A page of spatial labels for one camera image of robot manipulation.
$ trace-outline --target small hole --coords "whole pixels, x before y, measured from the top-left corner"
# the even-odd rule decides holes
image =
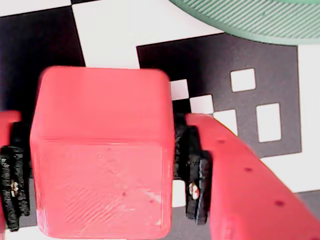
[[[274,204],[278,207],[283,207],[285,205],[285,203],[283,201],[277,200],[274,202]]]

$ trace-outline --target checkerboard pattern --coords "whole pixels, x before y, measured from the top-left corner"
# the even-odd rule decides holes
[[[255,71],[253,68],[232,71],[230,76],[233,92],[248,91],[256,87]],[[171,81],[170,85],[175,112],[183,111],[186,113],[212,115],[229,128],[236,136],[238,135],[238,122],[235,109],[215,111],[214,99],[211,94],[189,97],[187,79]],[[279,103],[256,106],[256,117],[260,143],[273,142],[281,139],[282,131]]]
[[[165,0],[11,0],[0,7],[0,110],[31,123],[38,79],[50,66],[158,68],[175,112],[212,115],[248,143],[293,191],[320,189],[320,46],[279,46],[222,33]],[[46,238],[31,216],[7,240]],[[173,182],[166,240],[209,240],[185,218]]]

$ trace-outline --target green ribbed disk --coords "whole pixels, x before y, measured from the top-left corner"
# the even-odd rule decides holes
[[[320,43],[320,0],[170,0],[237,37],[273,44]]]

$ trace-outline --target black square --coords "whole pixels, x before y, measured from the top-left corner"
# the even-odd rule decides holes
[[[0,108],[31,123],[41,72],[85,66],[71,6],[0,18]]]
[[[188,114],[191,113],[190,100],[182,99],[182,100],[174,100],[172,101],[173,112],[180,114]]]

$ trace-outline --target red 3d-printed cube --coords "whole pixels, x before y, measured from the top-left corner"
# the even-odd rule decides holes
[[[158,239],[169,232],[175,137],[163,72],[48,68],[30,147],[37,224],[46,235]]]

